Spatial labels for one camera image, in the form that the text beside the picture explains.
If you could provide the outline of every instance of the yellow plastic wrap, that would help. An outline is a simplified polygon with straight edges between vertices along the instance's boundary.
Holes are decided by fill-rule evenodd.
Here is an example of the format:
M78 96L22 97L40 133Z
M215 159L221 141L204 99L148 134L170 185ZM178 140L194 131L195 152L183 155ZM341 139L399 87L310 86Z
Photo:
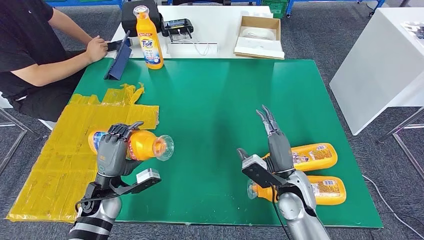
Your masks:
M140 129L155 129L159 106L138 105L144 92L133 85L108 89L103 102L97 96L74 94L63 110L40 156L32 167L7 219L11 221L73 222L80 200L97 172L96 155L88 134L112 124L144 121Z

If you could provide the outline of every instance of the man's hand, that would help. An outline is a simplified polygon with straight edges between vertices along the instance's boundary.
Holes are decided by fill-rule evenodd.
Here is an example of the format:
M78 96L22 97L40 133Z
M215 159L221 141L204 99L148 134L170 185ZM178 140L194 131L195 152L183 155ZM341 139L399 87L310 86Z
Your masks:
M96 36L88 43L85 53L91 63L97 62L108 54L108 44L100 36Z

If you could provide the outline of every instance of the white cable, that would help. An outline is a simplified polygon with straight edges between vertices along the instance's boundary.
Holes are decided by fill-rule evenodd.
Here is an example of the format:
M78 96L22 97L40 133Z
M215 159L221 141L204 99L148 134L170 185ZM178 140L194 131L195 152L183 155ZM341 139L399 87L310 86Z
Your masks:
M177 40L174 40L175 42L178 42L178 41L187 41L187 42L189 42L189 43L193 44L193 46L194 46L194 48L196 49L197 53L198 53L199 55L201 55L201 56L206 56L206 55L209 53L209 48L210 48L209 43L206 43L206 49L203 51L203 53L201 53L201 52L200 52L200 50L198 49L197 44L195 44L195 42L194 42L194 41L187 39L187 36L186 36L186 35L182 35L182 34L181 34L181 32L180 32L180 30L179 30L179 29L177 29L177 30L178 30L178 34L179 34L180 36L184 37L184 39L177 39Z
M424 236L422 236L421 234L419 234L415 229L413 229L410 225L408 225L406 222L402 221L402 219L400 219L398 217L398 215L395 213L395 211L393 211L393 209L390 207L390 205L386 202L386 200L384 199L383 195L380 193L379 188L377 187L377 185L371 180L369 179L367 176L362 175L362 177L364 177L365 179L367 179L368 181L370 181L372 183L372 185L374 185L375 190L377 190L378 195L380 196L381 200L383 200L384 204L387 206L387 208L390 210L391 213L393 213L394 217L399 220L399 222L401 222L403 225L407 226L409 229L411 229L414 233L416 233L421 239L424 240Z

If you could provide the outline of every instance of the green table mat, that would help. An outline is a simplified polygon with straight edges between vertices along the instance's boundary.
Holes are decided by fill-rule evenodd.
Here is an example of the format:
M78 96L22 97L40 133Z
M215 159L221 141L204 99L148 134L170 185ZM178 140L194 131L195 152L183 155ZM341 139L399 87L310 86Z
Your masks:
M130 59L120 81L103 80L111 63L105 58L89 66L75 93L95 94L101 101L108 88L142 83L145 93L138 103L160 106L153 132L175 142L171 159L150 159L124 178L134 183L136 173L155 168L162 182L122 196L118 221L279 225L269 201L248 198L248 178L236 153L237 148L260 156L268 152L255 112L264 104L292 147L324 142L337 151L335 166L307 172L339 177L347 191L343 204L317 207L322 222L383 226L314 61L165 59L162 69L151 70L143 59Z

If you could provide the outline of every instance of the gray carpet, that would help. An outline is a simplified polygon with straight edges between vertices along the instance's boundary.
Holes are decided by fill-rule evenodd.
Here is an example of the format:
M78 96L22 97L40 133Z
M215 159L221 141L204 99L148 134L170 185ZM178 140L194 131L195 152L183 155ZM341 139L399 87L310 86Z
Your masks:
M387 1L390 6L400 1ZM110 40L119 24L120 12L116 7L64 7L68 14L90 35L100 35ZM339 106L328 84L347 53L367 24L370 10L364 3L356 2L314 2L295 3L290 19L282 20L282 44L288 59L314 59L327 86L334 108L345 130L358 165L366 176L373 179L381 193L392 206L402 214L410 215L424 222L424 181L408 162L396 142L390 138L385 144L376 144L376 139L399 122L411 115L416 108L389 108L384 111L358 136L352 136ZM58 34L67 50L79 50L77 44L63 34ZM38 133L48 130L37 120L10 111ZM11 128L0 128L0 153L6 154L18 132ZM424 165L422 142L424 131L405 130L401 133L405 143ZM0 176L0 216L6 216L22 188L31 167L37 159L45 139L25 136L5 172ZM369 191L380 213L388 209L369 184ZM402 217L416 230L424 234L424 226L414 219ZM392 214L383 214L383 229L329 228L333 240L417 240L411 230L400 224ZM0 239L64 239L71 224L53 222L10 222L0 220ZM279 227L241 226L187 226L171 224L126 224L113 226L111 239L116 240L272 240L286 239Z

